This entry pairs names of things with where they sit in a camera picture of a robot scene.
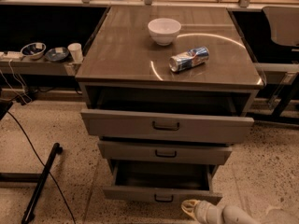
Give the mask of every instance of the drawer handle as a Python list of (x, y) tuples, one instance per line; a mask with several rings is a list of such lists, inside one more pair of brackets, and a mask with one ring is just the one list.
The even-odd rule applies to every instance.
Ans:
[(176, 151), (174, 151), (173, 153), (169, 153), (169, 154), (166, 154), (166, 153), (162, 154), (162, 153), (159, 153), (159, 151), (157, 149), (155, 150), (155, 154), (159, 158), (175, 158), (177, 156)]
[(168, 197), (158, 197), (157, 194), (155, 194), (155, 201), (157, 203), (171, 203), (174, 201), (174, 195), (171, 195), (169, 198)]
[(177, 122), (176, 126), (164, 126), (159, 125), (155, 121), (152, 122), (152, 128), (159, 131), (178, 131), (179, 130), (179, 122)]

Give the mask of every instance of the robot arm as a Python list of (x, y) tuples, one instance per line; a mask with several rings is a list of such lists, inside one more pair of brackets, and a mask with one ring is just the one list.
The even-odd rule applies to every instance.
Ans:
[(186, 200), (182, 210), (200, 224), (260, 224), (241, 208), (226, 205), (219, 208), (206, 201)]

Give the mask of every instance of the desk surface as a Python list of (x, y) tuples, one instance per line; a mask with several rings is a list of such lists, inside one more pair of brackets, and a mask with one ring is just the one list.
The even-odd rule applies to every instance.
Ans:
[[(182, 24), (173, 44), (157, 45), (149, 21), (167, 17)], [(209, 60), (174, 74), (168, 60), (205, 46)], [(263, 85), (227, 10), (223, 7), (114, 6), (76, 75), (78, 81), (165, 82), (201, 87), (260, 89)]]

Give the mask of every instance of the speckled floor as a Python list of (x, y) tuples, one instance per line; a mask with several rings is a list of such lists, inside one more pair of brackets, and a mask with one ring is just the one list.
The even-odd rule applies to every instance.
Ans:
[[(76, 223), (197, 223), (179, 205), (106, 200), (102, 191), (112, 179), (101, 158), (97, 137), (87, 135), (79, 114), (82, 102), (34, 101), (15, 104), (10, 113), (20, 122), (42, 161), (54, 143), (64, 151), (51, 168), (73, 212)], [(298, 111), (290, 111), (298, 116)], [(14, 119), (6, 114), (0, 121), (0, 171), (41, 172), (42, 166)], [(271, 208), (286, 213), (269, 213), (272, 222), (298, 224), (299, 218), (299, 128), (298, 126), (255, 123), (243, 144), (218, 170), (214, 191), (221, 192), (220, 207), (234, 204), (265, 223)], [(33, 184), (0, 183), (0, 223), (21, 223), (34, 191)], [(73, 223), (62, 196), (49, 177), (35, 210), (32, 223)]]

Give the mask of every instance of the black metal stand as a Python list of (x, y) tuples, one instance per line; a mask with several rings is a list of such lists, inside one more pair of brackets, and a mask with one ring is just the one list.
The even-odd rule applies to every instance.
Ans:
[(41, 191), (46, 183), (47, 177), (50, 173), (50, 168), (54, 162), (56, 154), (61, 154), (63, 148), (58, 143), (53, 145), (52, 151), (45, 164), (44, 170), (41, 174), (16, 174), (16, 173), (0, 173), (0, 182), (28, 182), (37, 183), (34, 194), (27, 206), (21, 224), (27, 224), (35, 218), (35, 207)]
[(248, 113), (248, 116), (253, 117), (260, 121), (269, 121), (286, 124), (297, 124), (299, 125), (299, 118), (289, 118), (281, 116), (281, 113), (285, 110), (290, 100), (299, 93), (299, 76), (291, 84), (291, 86), (282, 94), (281, 100), (273, 110), (271, 115), (262, 115), (257, 113)]

